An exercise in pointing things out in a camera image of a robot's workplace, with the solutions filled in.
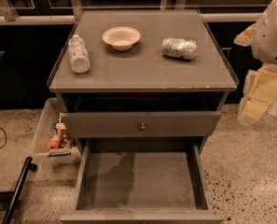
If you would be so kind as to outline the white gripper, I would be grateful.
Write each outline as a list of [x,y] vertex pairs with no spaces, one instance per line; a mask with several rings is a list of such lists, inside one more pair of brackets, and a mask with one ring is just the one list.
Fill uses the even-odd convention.
[[235,37],[234,43],[251,46],[253,56],[264,63],[246,76],[238,121],[251,125],[266,113],[277,115],[277,6],[268,8],[255,25]]

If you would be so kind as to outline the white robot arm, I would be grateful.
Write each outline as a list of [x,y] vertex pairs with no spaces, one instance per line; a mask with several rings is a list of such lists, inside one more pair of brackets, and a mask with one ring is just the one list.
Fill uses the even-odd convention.
[[238,121],[250,125],[266,114],[277,114],[277,0],[272,0],[258,20],[237,35],[234,43],[252,49],[252,55],[263,62],[249,70],[243,86]]

